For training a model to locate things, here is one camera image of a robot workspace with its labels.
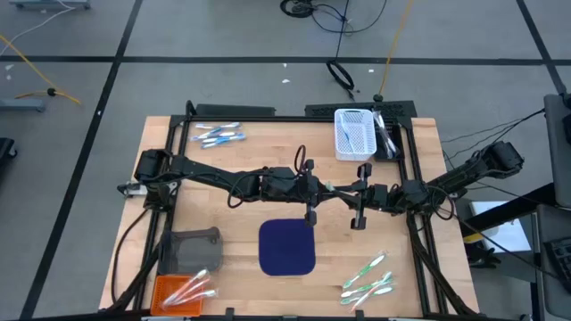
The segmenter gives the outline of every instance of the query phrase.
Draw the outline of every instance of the metal stand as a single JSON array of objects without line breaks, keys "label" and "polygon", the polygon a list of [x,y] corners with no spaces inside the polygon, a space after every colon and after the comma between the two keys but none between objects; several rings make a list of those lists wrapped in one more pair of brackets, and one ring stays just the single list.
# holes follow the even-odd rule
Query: metal stand
[{"label": "metal stand", "polygon": [[[91,9],[90,0],[64,0],[63,1],[68,6],[83,6],[85,10]],[[37,5],[53,5],[59,2],[55,0],[10,0],[10,4],[14,4],[18,9],[23,8],[26,5],[37,6]]]},{"label": "metal stand", "polygon": [[39,99],[0,99],[0,111],[46,111],[46,105]]}]

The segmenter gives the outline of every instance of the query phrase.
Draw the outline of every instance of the yellow cable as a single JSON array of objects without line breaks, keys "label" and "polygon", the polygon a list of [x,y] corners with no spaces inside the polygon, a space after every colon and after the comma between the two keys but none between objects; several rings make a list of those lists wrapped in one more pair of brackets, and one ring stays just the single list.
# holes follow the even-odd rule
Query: yellow cable
[{"label": "yellow cable", "polygon": [[[20,50],[18,50],[15,46],[13,46],[12,43],[11,43],[10,41],[8,41],[8,39],[6,39],[2,34],[0,34],[0,40],[2,40],[2,41],[3,41],[5,44],[7,44],[10,48],[12,48],[12,50],[13,50],[15,53],[17,53],[17,54],[20,56],[20,58],[22,58],[22,60],[25,61],[25,62],[29,65],[29,67],[30,67],[31,69],[33,69],[33,70],[37,73],[37,75],[38,75],[39,77],[41,77],[46,83],[48,83],[50,86],[52,86],[52,87],[55,89],[55,92],[56,92],[55,94],[56,94],[56,95],[61,95],[61,96],[63,96],[63,97],[68,98],[69,100],[73,101],[73,102],[76,103],[76,104],[81,104],[81,102],[79,101],[79,99],[74,98],[74,97],[72,97],[72,96],[70,96],[70,95],[65,94],[65,93],[64,93],[63,91],[61,91],[48,77],[44,76],[44,74],[43,74],[38,68],[36,68],[36,66],[34,66],[34,64],[31,63],[31,62],[28,60],[28,58],[26,58],[26,56],[25,56],[22,52],[21,52]],[[22,94],[22,95],[16,96],[16,98],[27,97],[27,96],[30,96],[30,95],[33,95],[33,94],[36,94],[36,93],[37,93],[37,92]]]},{"label": "yellow cable", "polygon": [[385,89],[386,79],[389,75],[389,64],[391,63],[391,57],[393,56],[394,50],[396,49],[397,43],[399,42],[399,36],[401,35],[401,31],[404,29],[404,25],[406,24],[407,18],[409,17],[410,7],[412,6],[413,2],[414,0],[409,0],[407,3],[407,8],[404,10],[404,13],[401,17],[401,26],[399,26],[396,34],[394,34],[393,44],[391,45],[391,50],[389,51],[389,55],[386,58],[385,72],[383,73],[383,82],[381,83],[381,89],[378,91],[379,94],[382,94],[383,89]]}]

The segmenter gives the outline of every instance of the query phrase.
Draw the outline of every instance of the green toothbrush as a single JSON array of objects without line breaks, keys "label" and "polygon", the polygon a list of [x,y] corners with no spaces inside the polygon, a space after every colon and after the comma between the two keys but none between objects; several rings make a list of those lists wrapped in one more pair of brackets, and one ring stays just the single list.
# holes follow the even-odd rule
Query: green toothbrush
[{"label": "green toothbrush", "polygon": [[353,279],[345,282],[345,284],[343,284],[343,288],[346,289],[350,287],[353,284],[353,282],[357,281],[360,277],[366,275],[371,270],[371,268],[374,268],[377,264],[379,264],[385,258],[385,256],[386,254],[381,253],[376,259],[373,259]]},{"label": "green toothbrush", "polygon": [[376,285],[379,285],[379,284],[381,284],[381,285],[389,284],[389,283],[392,282],[392,280],[393,280],[393,272],[390,272],[390,271],[389,271],[389,272],[386,272],[380,280],[375,281],[375,282],[373,282],[372,284],[369,284],[369,285],[363,285],[363,286],[361,286],[361,287],[360,287],[359,289],[357,289],[357,290],[345,291],[345,292],[341,293],[341,297],[342,297],[342,298],[347,298],[347,297],[352,296],[354,293],[363,292],[363,291],[368,291],[368,290],[374,288]]},{"label": "green toothbrush", "polygon": [[[376,296],[376,295],[389,293],[392,290],[393,290],[393,288],[391,286],[387,286],[387,287],[384,287],[382,289],[378,289],[378,290],[374,291],[370,296]],[[347,305],[347,304],[349,304],[355,300],[359,300],[360,298],[362,298],[362,297],[347,298],[347,299],[341,300],[340,303],[342,305]]]}]

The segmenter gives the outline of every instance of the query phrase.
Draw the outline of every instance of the floor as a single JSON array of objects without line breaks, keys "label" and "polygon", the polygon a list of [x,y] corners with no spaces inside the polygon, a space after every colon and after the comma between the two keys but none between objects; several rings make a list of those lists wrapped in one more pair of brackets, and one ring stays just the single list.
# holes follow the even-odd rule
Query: floor
[{"label": "floor", "polygon": [[[322,2],[344,6],[342,0]],[[347,16],[360,28],[382,4],[352,0]],[[0,289],[10,290],[0,298],[0,319],[20,317],[27,298],[27,317],[96,310],[123,207],[115,186],[129,180],[146,116],[181,113],[187,99],[274,106],[279,115],[302,115],[311,103],[349,102],[323,63],[335,54],[338,36],[312,19],[285,16],[278,5],[92,0],[91,10],[65,13],[15,42],[82,104],[52,98],[43,113],[0,112],[0,136],[19,147],[0,185],[0,256],[7,258]],[[371,29],[343,37],[339,56],[360,90],[357,102],[378,91],[385,66],[377,58],[388,55],[405,6],[388,0]],[[539,31],[535,37],[522,6]],[[17,10],[0,2],[0,33],[14,37],[55,10]],[[399,59],[390,69],[385,99],[414,100],[419,116],[437,120],[442,140],[538,111],[544,95],[557,93],[557,75],[571,84],[570,10],[566,0],[417,0],[394,54]],[[339,28],[323,13],[317,18],[326,28]],[[13,55],[9,50],[0,57],[0,97],[44,90],[43,80]],[[452,154],[480,138],[443,146]],[[525,157],[525,168],[488,183],[526,193],[551,181],[542,117],[505,139]],[[512,198],[491,189],[468,197]],[[38,266],[58,229],[59,246],[52,247],[54,259],[42,277]],[[49,259],[42,266],[49,267]],[[474,270],[473,277],[484,313],[514,318],[530,312],[528,284],[492,271]]]}]

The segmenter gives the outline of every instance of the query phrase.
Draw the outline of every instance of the white cable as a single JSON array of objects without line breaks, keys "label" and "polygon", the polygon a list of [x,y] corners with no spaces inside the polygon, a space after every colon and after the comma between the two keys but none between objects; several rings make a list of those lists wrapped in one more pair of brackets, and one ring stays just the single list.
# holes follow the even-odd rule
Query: white cable
[{"label": "white cable", "polygon": [[[62,14],[64,14],[64,13],[66,13],[66,12],[70,12],[70,11],[76,9],[76,8],[74,8],[74,7],[70,7],[70,6],[66,5],[64,2],[62,2],[62,0],[56,0],[56,1],[57,1],[58,3],[60,3],[60,4],[65,8],[65,10],[60,11],[60,12],[54,14],[53,16],[47,18],[46,21],[44,21],[44,22],[38,24],[36,27],[30,28],[30,29],[28,29],[28,30],[25,30],[25,31],[19,33],[18,35],[16,35],[15,37],[13,37],[13,38],[10,40],[10,43],[13,44],[13,42],[14,42],[16,39],[18,39],[19,37],[24,36],[25,34],[31,32],[31,31],[34,31],[34,30],[36,30],[36,29],[38,29],[38,28],[43,27],[44,25],[47,24],[47,22],[51,21],[51,20],[54,19],[55,17],[57,17],[57,16],[59,16],[59,15],[62,15]],[[6,50],[7,50],[9,47],[10,47],[10,46],[8,46],[8,45],[6,45],[6,46],[4,47],[4,49],[2,50],[2,52],[0,52],[0,57],[6,52]]]}]

